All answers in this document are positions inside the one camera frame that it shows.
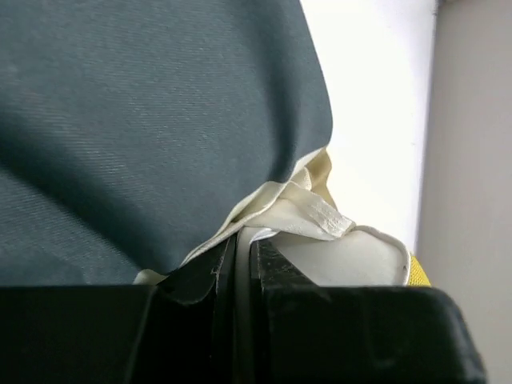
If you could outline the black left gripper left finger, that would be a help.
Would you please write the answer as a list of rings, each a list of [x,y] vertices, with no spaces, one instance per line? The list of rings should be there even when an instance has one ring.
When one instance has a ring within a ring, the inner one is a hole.
[[[155,286],[4,287],[4,383],[228,383],[230,238]]]

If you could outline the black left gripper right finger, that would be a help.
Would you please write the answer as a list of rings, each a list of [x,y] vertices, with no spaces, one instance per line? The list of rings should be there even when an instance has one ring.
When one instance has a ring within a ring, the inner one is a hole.
[[[460,309],[428,287],[320,287],[269,241],[250,249],[259,383],[484,383]]]

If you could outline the white pillow yellow edge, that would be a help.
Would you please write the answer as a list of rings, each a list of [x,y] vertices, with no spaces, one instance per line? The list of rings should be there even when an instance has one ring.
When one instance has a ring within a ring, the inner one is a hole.
[[[356,226],[323,241],[284,232],[269,236],[285,259],[319,286],[429,286],[419,261],[396,238]]]

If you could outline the plaid beige blue pillowcase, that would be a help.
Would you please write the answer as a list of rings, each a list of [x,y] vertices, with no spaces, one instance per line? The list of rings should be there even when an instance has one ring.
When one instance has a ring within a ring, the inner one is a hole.
[[[1,284],[130,284],[246,226],[353,227],[298,1],[4,1]]]

